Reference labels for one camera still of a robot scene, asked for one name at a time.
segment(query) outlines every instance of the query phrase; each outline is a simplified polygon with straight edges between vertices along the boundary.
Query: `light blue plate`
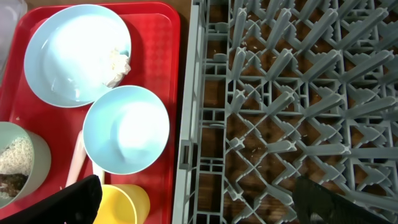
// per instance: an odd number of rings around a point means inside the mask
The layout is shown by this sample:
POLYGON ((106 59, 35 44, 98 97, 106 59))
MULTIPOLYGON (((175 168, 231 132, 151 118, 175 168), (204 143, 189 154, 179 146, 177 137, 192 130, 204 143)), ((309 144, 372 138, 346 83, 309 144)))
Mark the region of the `light blue plate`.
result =
POLYGON ((50 105, 87 105, 111 90, 100 77, 115 48, 130 57, 130 34, 116 13, 90 4, 66 8, 31 38, 24 60, 26 80, 50 105))

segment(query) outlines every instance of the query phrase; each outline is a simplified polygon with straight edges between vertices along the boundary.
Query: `black object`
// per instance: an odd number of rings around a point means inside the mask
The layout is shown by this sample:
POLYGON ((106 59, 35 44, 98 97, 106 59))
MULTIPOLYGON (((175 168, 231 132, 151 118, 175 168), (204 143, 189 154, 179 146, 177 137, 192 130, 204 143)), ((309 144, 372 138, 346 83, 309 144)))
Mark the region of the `black object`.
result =
POLYGON ((0 224, 92 224, 101 199, 100 180, 98 176, 91 175, 23 211, 0 220, 0 224))
POLYGON ((390 224, 303 176, 297 178, 293 201, 300 224, 390 224))

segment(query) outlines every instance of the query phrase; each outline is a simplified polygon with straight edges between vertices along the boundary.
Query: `gray dish rack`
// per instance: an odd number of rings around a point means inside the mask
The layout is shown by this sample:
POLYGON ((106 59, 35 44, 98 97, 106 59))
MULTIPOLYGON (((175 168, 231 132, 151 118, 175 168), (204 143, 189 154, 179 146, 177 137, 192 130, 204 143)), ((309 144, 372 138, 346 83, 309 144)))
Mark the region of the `gray dish rack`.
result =
POLYGON ((172 223, 296 222, 300 175, 398 223, 393 14, 396 0, 193 0, 172 223), (283 209, 264 213, 270 198, 283 209))

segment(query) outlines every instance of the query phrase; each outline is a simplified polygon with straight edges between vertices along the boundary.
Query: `yellow cup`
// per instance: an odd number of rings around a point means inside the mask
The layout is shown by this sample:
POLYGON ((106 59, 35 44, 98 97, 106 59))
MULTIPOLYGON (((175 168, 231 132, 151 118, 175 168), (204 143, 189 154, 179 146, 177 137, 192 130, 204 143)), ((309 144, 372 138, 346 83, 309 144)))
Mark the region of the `yellow cup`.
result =
POLYGON ((131 184, 102 185, 102 201, 94 224, 143 224, 150 202, 147 192, 131 184))

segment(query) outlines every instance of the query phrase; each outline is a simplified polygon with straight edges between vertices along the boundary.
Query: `light blue dish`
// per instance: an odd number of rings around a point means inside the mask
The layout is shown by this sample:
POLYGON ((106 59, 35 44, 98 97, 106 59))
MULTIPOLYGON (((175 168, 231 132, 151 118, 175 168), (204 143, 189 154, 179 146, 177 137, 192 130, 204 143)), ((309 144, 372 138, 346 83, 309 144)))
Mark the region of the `light blue dish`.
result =
POLYGON ((111 90, 102 84, 110 52, 131 56, 126 24, 112 10, 84 4, 47 19, 31 38, 24 60, 26 80, 44 102, 73 108, 111 90))
POLYGON ((133 174, 161 155, 170 123, 162 101, 139 86, 120 86, 95 101, 83 124, 90 159, 106 172, 133 174))

